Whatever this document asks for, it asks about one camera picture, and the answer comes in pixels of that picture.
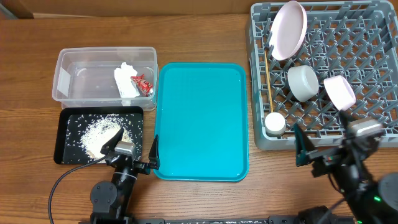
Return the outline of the grey dishwasher rack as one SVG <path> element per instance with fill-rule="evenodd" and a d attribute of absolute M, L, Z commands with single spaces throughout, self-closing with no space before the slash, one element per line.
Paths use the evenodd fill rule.
<path fill-rule="evenodd" d="M 384 126 L 382 147 L 397 146 L 397 13 L 389 1 L 304 2 L 307 31 L 291 58 L 271 56 L 271 27 L 280 2 L 252 5 L 247 50 L 251 67 L 254 140 L 259 149 L 293 149 L 298 124 L 317 146 L 339 144 L 343 127 L 338 110 L 324 89 L 301 103 L 287 86 L 288 70 L 313 68 L 319 82 L 341 75 L 356 95 L 348 109 L 355 118 L 372 117 Z M 264 50 L 267 50 L 274 112 L 286 120 L 281 136 L 268 136 L 264 120 L 270 113 Z"/>

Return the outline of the wooden chopstick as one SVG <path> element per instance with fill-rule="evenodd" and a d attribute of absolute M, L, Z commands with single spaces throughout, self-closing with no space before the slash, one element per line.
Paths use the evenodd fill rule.
<path fill-rule="evenodd" d="M 270 79 L 270 74 L 269 74 L 267 50 L 264 50 L 264 62 L 265 62 L 265 68 L 266 68 L 266 80 L 267 80 L 267 90 L 268 90 L 268 98 L 269 98 L 269 105 L 270 105 L 269 106 L 270 113 L 273 113 L 274 107 L 273 107 L 273 100 L 272 100 L 271 79 Z"/>

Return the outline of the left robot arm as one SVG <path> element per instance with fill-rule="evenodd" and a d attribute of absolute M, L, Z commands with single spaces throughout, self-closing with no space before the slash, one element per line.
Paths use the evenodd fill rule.
<path fill-rule="evenodd" d="M 160 167 L 159 137 L 155 136 L 149 153 L 149 162 L 136 158 L 135 144 L 122 140 L 124 130 L 120 129 L 102 148 L 104 160 L 114 168 L 110 181 L 98 182 L 91 190 L 93 211 L 90 223 L 134 223 L 127 214 L 129 200 L 139 174 L 149 175 Z"/>

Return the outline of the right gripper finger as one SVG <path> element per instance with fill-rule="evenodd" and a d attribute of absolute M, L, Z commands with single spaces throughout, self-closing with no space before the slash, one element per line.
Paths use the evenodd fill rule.
<path fill-rule="evenodd" d="M 342 127 L 345 129 L 345 138 L 352 138 L 353 134 L 351 129 L 348 127 L 350 122 L 353 121 L 353 117 L 349 114 L 346 113 L 343 110 L 339 110 L 339 118 L 340 118 L 340 123 Z"/>
<path fill-rule="evenodd" d="M 315 159 L 313 153 L 316 152 L 315 146 L 304 133 L 298 124 L 294 124 L 296 166 L 305 166 L 312 163 Z"/>

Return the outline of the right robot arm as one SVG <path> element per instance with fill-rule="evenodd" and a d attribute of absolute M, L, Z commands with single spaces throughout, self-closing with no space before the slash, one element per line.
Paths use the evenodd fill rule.
<path fill-rule="evenodd" d="M 296 165 L 312 165 L 312 175 L 327 175 L 333 188 L 346 202 L 358 223 L 397 223 L 397 173 L 374 180 L 364 161 L 378 149 L 384 126 L 367 117 L 354 119 L 339 112 L 345 129 L 340 145 L 319 150 L 295 124 Z"/>

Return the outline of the clear plastic bin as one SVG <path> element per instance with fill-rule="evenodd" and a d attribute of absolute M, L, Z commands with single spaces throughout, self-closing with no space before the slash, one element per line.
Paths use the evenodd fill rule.
<path fill-rule="evenodd" d="M 122 97 L 114 71 L 125 67 L 129 76 L 138 75 L 150 83 L 145 91 Z M 100 106 L 140 106 L 153 110 L 158 89 L 157 54 L 153 47 L 82 47 L 61 50 L 53 78 L 52 98 L 63 108 Z"/>

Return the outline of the teal plastic serving tray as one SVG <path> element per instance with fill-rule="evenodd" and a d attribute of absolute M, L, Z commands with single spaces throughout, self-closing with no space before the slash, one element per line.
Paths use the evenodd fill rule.
<path fill-rule="evenodd" d="M 239 182 L 249 170 L 246 72 L 173 62 L 159 76 L 155 135 L 163 180 Z"/>

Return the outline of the large pink plate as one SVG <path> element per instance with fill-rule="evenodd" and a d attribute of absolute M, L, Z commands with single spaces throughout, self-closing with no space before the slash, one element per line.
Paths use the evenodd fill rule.
<path fill-rule="evenodd" d="M 276 60 L 291 58 L 301 47 L 307 31 L 307 13 L 297 1 L 285 3 L 272 23 L 269 44 Z"/>

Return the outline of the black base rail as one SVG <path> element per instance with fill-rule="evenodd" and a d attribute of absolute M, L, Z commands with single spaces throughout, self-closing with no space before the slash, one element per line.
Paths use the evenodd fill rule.
<path fill-rule="evenodd" d="M 127 221 L 105 221 L 105 223 L 133 223 L 133 224 L 305 224 L 310 223 L 295 216 L 270 216 L 257 219 L 203 219 L 203 220 L 164 220 L 164 219 L 135 219 Z"/>

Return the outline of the black tray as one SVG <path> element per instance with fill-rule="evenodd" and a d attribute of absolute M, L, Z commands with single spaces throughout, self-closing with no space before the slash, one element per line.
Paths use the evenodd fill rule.
<path fill-rule="evenodd" d="M 85 162 L 67 162 L 64 155 L 65 134 L 67 130 L 67 121 L 71 115 L 74 114 L 141 114 L 143 117 L 144 130 L 144 111 L 138 106 L 116 106 L 116 107 L 84 107 L 84 108 L 66 108 L 62 110 L 58 122 L 57 139 L 55 143 L 55 150 L 53 159 L 57 164 L 87 164 L 91 161 Z"/>

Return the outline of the rice leftovers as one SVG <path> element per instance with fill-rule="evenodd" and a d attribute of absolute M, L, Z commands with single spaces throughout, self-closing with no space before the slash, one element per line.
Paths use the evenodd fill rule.
<path fill-rule="evenodd" d="M 135 144 L 135 158 L 142 156 L 141 114 L 74 114 L 67 121 L 64 155 L 67 162 L 95 161 L 102 146 L 123 129 L 122 140 Z"/>

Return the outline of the red snack wrapper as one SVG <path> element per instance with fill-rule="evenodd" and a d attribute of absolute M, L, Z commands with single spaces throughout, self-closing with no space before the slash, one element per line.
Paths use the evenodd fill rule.
<path fill-rule="evenodd" d="M 136 84 L 137 88 L 144 96 L 151 96 L 151 94 L 153 94 L 154 86 L 145 80 L 144 74 L 139 76 L 131 76 L 131 80 Z"/>

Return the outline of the grey bowl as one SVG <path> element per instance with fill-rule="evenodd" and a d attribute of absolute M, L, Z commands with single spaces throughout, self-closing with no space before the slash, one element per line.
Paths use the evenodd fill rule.
<path fill-rule="evenodd" d="M 292 94 L 300 102 L 309 100 L 319 91 L 318 78 L 308 65 L 290 68 L 287 79 Z"/>

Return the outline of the white cup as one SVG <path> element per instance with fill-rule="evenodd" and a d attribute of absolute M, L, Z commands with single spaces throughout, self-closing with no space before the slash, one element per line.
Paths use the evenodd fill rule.
<path fill-rule="evenodd" d="M 278 112 L 269 113 L 265 117 L 264 125 L 268 136 L 281 136 L 286 130 L 286 120 Z"/>

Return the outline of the white tissue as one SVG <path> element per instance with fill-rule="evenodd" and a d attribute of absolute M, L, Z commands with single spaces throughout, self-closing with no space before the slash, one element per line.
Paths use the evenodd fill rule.
<path fill-rule="evenodd" d="M 139 90 L 133 83 L 131 77 L 136 77 L 137 71 L 132 65 L 123 62 L 114 70 L 114 79 L 121 98 L 135 98 L 140 95 Z"/>

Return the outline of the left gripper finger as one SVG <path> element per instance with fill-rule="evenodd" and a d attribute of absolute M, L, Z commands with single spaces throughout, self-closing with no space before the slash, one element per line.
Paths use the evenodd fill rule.
<path fill-rule="evenodd" d="M 156 134 L 149 152 L 149 166 L 151 169 L 158 170 L 160 168 L 159 159 L 159 136 Z"/>
<path fill-rule="evenodd" d="M 100 153 L 107 155 L 111 151 L 114 151 L 114 148 L 117 146 L 118 142 L 123 139 L 123 134 L 124 134 L 124 129 L 120 128 L 118 132 L 102 146 Z"/>

